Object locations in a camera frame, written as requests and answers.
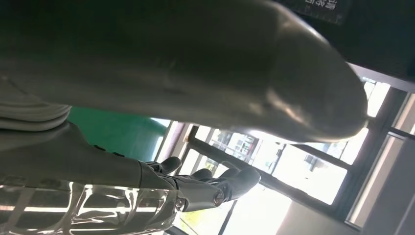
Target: black sign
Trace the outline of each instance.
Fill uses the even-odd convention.
[[[351,0],[275,0],[291,10],[333,24],[341,25],[351,7]]]

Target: green wall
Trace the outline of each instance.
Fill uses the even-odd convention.
[[[90,144],[140,161],[153,161],[157,141],[167,128],[149,117],[73,107],[69,121]]]

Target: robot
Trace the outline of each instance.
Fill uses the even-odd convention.
[[[359,78],[262,0],[1,1],[0,234],[150,234],[255,186],[254,168],[168,175],[89,145],[71,105],[334,142],[366,124]]]

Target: metal bolt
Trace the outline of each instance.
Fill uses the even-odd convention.
[[[223,192],[218,191],[213,198],[213,203],[215,204],[215,206],[219,206],[223,203],[224,200],[225,196],[223,195]]]
[[[183,198],[179,198],[176,200],[175,207],[176,209],[181,210],[185,204],[186,204],[186,201]]]

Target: transparent plastic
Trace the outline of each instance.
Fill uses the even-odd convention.
[[[172,226],[183,209],[179,194],[56,180],[0,183],[0,235],[151,234]]]

